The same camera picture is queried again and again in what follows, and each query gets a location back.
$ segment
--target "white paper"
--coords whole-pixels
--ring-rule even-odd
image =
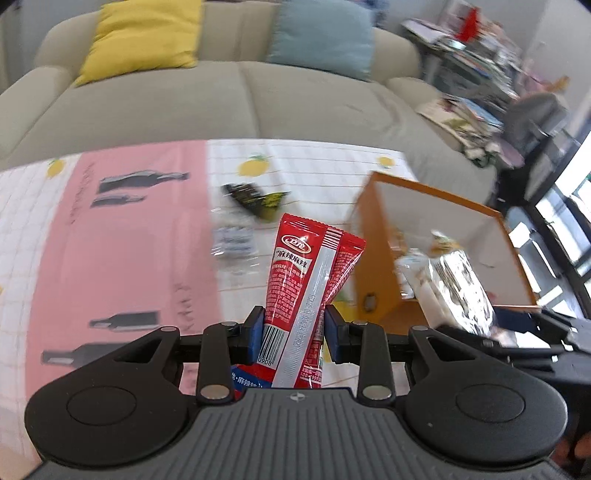
[[[440,30],[433,30],[432,28],[426,27],[414,20],[405,20],[402,22],[402,26],[407,30],[413,32],[417,37],[420,37],[426,43],[435,43],[446,37],[447,34]]]

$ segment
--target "chair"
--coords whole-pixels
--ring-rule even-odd
[[[525,204],[531,170],[568,115],[564,103],[549,92],[527,95],[509,106],[498,138],[507,168],[499,173],[489,206],[506,215],[511,207]]]

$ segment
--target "barcode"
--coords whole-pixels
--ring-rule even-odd
[[[288,334],[289,332],[281,330],[274,325],[264,325],[261,351],[257,360],[258,363],[272,369],[277,369],[280,353],[283,351],[283,347],[285,347]]]

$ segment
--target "logo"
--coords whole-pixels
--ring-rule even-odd
[[[284,235],[281,237],[281,241],[289,248],[301,254],[309,254],[312,251],[310,245],[304,242],[301,238],[297,238],[295,235]]]
[[[297,392],[297,393],[292,393],[290,395],[290,399],[293,400],[296,403],[301,402],[302,400],[304,400],[306,398],[306,396],[301,393],[301,392]]]

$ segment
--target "pink tablecloth stripe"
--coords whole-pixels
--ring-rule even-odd
[[[186,175],[98,193],[105,177],[144,170]],[[91,207],[109,195],[134,201]],[[81,156],[41,260],[27,338],[27,398],[72,370],[42,364],[43,352],[129,342],[146,333],[90,328],[91,320],[155,311],[160,325],[176,325],[185,335],[219,321],[209,212],[204,141]],[[181,389],[194,389],[195,376],[196,366],[186,368]]]

